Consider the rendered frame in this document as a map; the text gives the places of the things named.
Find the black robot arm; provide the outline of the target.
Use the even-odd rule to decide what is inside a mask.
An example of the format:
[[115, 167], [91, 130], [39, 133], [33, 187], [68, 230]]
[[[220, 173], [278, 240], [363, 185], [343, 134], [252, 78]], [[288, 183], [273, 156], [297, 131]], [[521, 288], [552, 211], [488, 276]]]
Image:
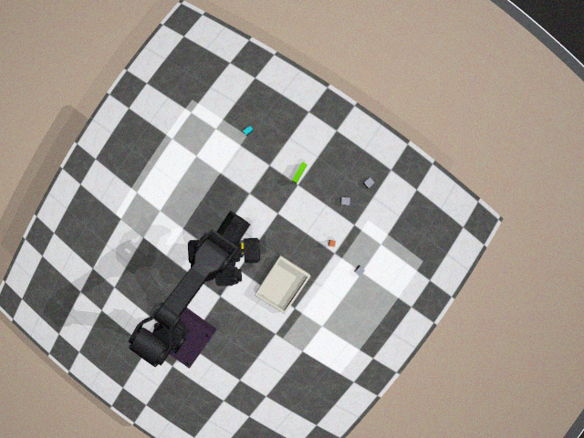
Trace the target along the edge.
[[[177, 353], [190, 330], [181, 321], [181, 314], [205, 281], [214, 280], [218, 286], [229, 287], [242, 281], [242, 271], [235, 267], [237, 245], [250, 223], [230, 211], [217, 232], [211, 229], [194, 247], [191, 268], [153, 315], [137, 324], [129, 339], [130, 350], [153, 367], [162, 365], [171, 351]], [[232, 260], [231, 260], [232, 259]], [[228, 264], [230, 262], [230, 265]], [[153, 333], [142, 328], [155, 319]], [[188, 331], [189, 330], [189, 331]]]

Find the green rectangular block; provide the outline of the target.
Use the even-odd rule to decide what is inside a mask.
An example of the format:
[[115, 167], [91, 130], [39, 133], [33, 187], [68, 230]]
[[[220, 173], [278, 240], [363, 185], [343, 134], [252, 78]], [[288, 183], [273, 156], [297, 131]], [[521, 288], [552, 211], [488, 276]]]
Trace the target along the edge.
[[300, 165], [299, 169], [297, 170], [294, 178], [292, 179], [292, 182], [297, 183], [300, 176], [302, 175], [303, 171], [307, 168], [307, 164], [305, 164], [304, 162], [302, 162], [302, 164]]

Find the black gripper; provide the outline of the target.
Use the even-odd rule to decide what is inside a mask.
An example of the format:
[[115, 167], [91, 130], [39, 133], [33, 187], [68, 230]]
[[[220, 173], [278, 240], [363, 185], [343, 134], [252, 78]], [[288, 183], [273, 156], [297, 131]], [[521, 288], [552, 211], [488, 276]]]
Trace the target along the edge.
[[[188, 243], [188, 258], [189, 262], [192, 263], [194, 255], [194, 247], [198, 243], [198, 240], [189, 240]], [[232, 259], [235, 258], [235, 262], [240, 261], [240, 257], [245, 254], [245, 263], [254, 263], [260, 261], [260, 245], [258, 238], [245, 238], [244, 239], [244, 249], [240, 249], [240, 242], [237, 245], [239, 247]], [[242, 253], [242, 254], [240, 254]], [[231, 260], [232, 260], [231, 259]]]

